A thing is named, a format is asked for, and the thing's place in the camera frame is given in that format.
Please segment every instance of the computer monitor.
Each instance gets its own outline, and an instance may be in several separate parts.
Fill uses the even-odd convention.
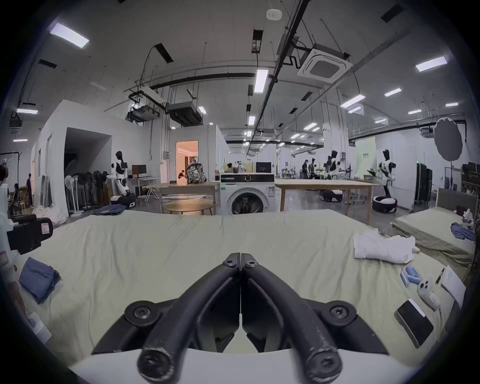
[[[147,165],[132,165],[132,175],[140,175],[142,173],[147,173]]]

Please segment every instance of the ceiling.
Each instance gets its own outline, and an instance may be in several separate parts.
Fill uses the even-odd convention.
[[[296,35],[308,47],[311,40],[350,54],[355,64],[377,46],[405,28],[411,33],[361,66],[354,76],[339,85],[343,99],[359,92],[366,96],[361,105],[363,115],[346,114],[343,124],[350,134],[375,128],[375,120],[388,118],[388,124],[408,123],[427,117],[408,115],[412,109],[431,110],[435,115],[466,112],[470,109],[468,90],[461,72],[447,46],[407,11],[385,23],[380,17],[396,4],[394,0],[318,0],[311,1]],[[258,66],[273,73],[276,51],[282,34],[297,5],[296,0],[117,0],[80,2],[58,16],[57,21],[87,37],[90,42],[79,49],[48,35],[36,60],[57,64],[55,69],[34,65],[28,77],[22,102],[33,102],[40,111],[25,119],[46,121],[58,103],[66,98],[124,118],[128,109],[128,94],[136,86],[149,49],[162,43],[173,63],[167,64],[153,49],[145,66],[144,81],[155,85],[186,76],[224,72],[251,72]],[[267,20],[268,8],[278,8],[283,17]],[[251,53],[253,29],[264,31],[258,58]],[[444,55],[448,64],[419,73],[415,64]],[[242,139],[246,129],[246,105],[258,116],[263,94],[247,95],[253,78],[221,79],[195,84],[180,84],[159,89],[164,98],[174,102],[189,101],[192,90],[194,104],[203,106],[207,115],[204,123],[218,125],[227,140]],[[328,103],[330,116],[324,116],[321,103],[309,108],[288,129],[280,133],[280,123],[286,126],[298,108],[304,110],[328,84],[297,76],[297,70],[283,66],[268,100],[261,122],[263,129],[276,128],[276,133],[264,133],[256,138],[289,140],[298,129],[312,121],[342,120],[340,97],[331,90],[322,98]],[[385,97],[384,93],[400,87],[401,93]],[[301,98],[311,91],[310,99]],[[18,99],[11,100],[12,109]],[[458,107],[445,108],[445,103],[458,101]],[[300,141],[321,144],[321,130],[311,132]],[[242,145],[230,145],[233,152]]]

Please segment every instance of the bag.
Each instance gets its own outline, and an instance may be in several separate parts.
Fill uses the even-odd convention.
[[[204,174],[204,167],[195,160],[188,165],[185,173],[188,184],[203,183],[207,180]]]

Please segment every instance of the washing machine control panel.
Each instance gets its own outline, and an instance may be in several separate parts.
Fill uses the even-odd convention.
[[[223,173],[220,175],[222,183],[273,183],[273,173]]]

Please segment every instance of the washing machine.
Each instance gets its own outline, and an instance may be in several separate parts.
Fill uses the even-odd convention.
[[[239,215],[275,211],[273,173],[222,173],[220,175],[220,213]]]

